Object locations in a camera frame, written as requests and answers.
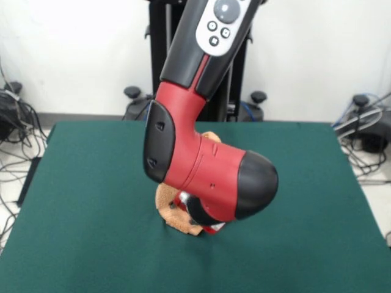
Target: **green cloth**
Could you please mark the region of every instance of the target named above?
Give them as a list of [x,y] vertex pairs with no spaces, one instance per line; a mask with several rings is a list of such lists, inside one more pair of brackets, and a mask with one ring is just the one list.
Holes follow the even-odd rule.
[[0,257],[0,291],[391,291],[391,253],[329,126],[197,128],[275,163],[267,209],[215,236],[181,234],[155,209],[143,123],[59,123]]

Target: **black side panel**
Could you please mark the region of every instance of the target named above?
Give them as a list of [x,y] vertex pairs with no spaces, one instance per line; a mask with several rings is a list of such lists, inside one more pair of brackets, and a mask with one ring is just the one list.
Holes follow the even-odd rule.
[[246,38],[260,2],[261,0],[251,0],[250,6],[246,12],[246,16],[243,19],[242,25],[239,28],[238,34],[236,35],[235,41],[233,42],[230,51],[226,55],[220,57],[210,56],[209,61],[201,75],[200,81],[196,87],[197,93],[207,100],[211,99],[219,87],[225,73],[236,56],[236,53]]
[[156,101],[151,102],[144,140],[144,171],[152,180],[164,181],[175,146],[175,126],[170,113]]
[[239,168],[235,217],[244,219],[267,207],[276,196],[278,185],[273,164],[257,153],[246,152]]
[[220,224],[220,221],[215,220],[208,215],[201,205],[201,201],[198,197],[191,196],[186,203],[190,217],[202,226],[211,226]]
[[207,2],[188,1],[161,73],[163,81],[187,89],[191,86],[204,55],[196,40],[196,30]]

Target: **black equipment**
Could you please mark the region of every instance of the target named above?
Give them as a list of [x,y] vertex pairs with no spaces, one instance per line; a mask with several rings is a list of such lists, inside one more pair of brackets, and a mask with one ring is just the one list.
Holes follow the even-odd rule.
[[[167,59],[167,52],[185,9],[186,0],[148,1],[150,1],[150,25],[145,37],[150,36],[151,41],[152,83],[155,96],[160,83],[160,74]],[[241,102],[248,40],[252,42],[250,31],[213,98],[201,112],[198,121],[263,121],[263,111],[258,104],[267,98],[266,94],[262,92],[252,94],[253,96],[261,93],[265,97],[257,101],[252,99],[256,105]],[[137,117],[137,120],[144,120],[150,97],[140,97],[137,87],[126,88],[125,95],[135,100],[128,106],[123,119],[134,120]]]

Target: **wall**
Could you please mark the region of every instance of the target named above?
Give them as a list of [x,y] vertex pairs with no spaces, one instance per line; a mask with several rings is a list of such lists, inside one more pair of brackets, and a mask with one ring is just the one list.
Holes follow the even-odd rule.
[[254,21],[243,96],[267,118],[335,120],[355,93],[391,90],[391,1],[270,0]]
[[[269,0],[243,88],[271,120],[335,120],[358,92],[391,89],[391,1]],[[152,88],[143,0],[0,0],[0,54],[39,112],[121,115]]]
[[151,90],[148,2],[0,0],[0,54],[39,112],[121,115]]

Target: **black end cap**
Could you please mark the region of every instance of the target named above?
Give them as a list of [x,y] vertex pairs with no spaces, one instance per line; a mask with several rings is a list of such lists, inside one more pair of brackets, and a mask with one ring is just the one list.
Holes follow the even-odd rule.
[[235,217],[241,220],[263,210],[273,201],[278,185],[275,166],[257,153],[246,152],[239,168]]
[[198,197],[191,195],[186,202],[186,205],[188,207],[190,217],[196,221],[197,224],[202,226],[212,226],[222,223],[208,215],[208,213],[203,209]]
[[175,147],[175,125],[167,109],[152,101],[144,140],[144,171],[162,183],[169,170]]

